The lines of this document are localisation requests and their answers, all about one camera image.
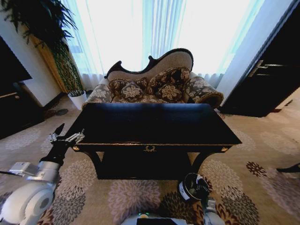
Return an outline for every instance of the table drawer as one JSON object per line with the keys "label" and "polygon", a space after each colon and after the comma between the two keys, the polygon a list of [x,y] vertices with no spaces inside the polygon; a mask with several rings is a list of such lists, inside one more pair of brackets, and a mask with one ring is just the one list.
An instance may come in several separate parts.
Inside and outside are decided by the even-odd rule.
{"label": "table drawer", "polygon": [[74,147],[76,151],[144,151],[144,152],[156,152],[156,151],[169,151],[177,150],[184,152],[200,152],[203,150],[226,152],[232,145],[174,145],[174,144],[101,144],[101,143],[80,143]]}

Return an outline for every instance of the table leg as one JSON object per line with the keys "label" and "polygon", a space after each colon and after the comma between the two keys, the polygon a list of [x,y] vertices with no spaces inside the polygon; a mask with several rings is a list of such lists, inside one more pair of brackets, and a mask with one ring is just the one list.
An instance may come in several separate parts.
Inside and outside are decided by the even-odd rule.
{"label": "table leg", "polygon": [[214,154],[216,152],[200,152],[198,154],[198,156],[195,158],[193,164],[192,164],[192,168],[191,168],[191,173],[198,173],[201,164],[203,163],[203,161],[210,155]]}
{"label": "table leg", "polygon": [[284,169],[277,169],[278,172],[282,172],[282,173],[298,173],[300,172],[300,163],[293,165],[289,168],[284,168]]}
{"label": "table leg", "polygon": [[100,171],[100,167],[101,167],[101,160],[98,156],[98,154],[94,151],[82,151],[82,153],[88,155],[90,157],[90,159],[92,160],[95,170],[96,170],[96,174],[97,174],[97,178],[101,179],[101,171]]}

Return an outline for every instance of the wall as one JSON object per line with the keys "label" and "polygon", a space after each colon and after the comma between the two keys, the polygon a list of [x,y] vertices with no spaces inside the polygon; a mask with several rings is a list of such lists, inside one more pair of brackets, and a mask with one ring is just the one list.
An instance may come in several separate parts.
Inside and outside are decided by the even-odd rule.
{"label": "wall", "polygon": [[16,33],[13,24],[4,21],[5,16],[5,13],[0,12],[0,36],[32,77],[24,83],[38,103],[45,106],[61,92],[60,88],[34,45],[31,42],[27,45],[22,38],[22,30]]}
{"label": "wall", "polygon": [[229,97],[237,83],[256,54],[268,39],[283,14],[293,0],[265,0],[259,13],[254,19],[243,42],[240,44],[231,64],[224,74],[217,90],[224,94],[224,101]]}

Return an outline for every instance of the black cable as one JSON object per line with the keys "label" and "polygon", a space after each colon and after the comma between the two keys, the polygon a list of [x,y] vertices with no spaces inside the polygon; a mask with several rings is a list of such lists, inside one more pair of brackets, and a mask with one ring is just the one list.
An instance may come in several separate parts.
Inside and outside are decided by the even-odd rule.
{"label": "black cable", "polygon": [[12,173],[12,172],[0,171],[0,173],[6,174],[6,175],[14,175],[14,176],[20,176],[21,177],[21,175],[18,175],[18,174]]}

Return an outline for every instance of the television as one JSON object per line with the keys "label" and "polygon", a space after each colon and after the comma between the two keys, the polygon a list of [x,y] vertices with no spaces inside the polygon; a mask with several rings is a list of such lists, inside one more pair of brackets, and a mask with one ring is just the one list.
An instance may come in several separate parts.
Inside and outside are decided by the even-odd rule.
{"label": "television", "polygon": [[23,65],[0,36],[0,83],[8,84],[32,79]]}

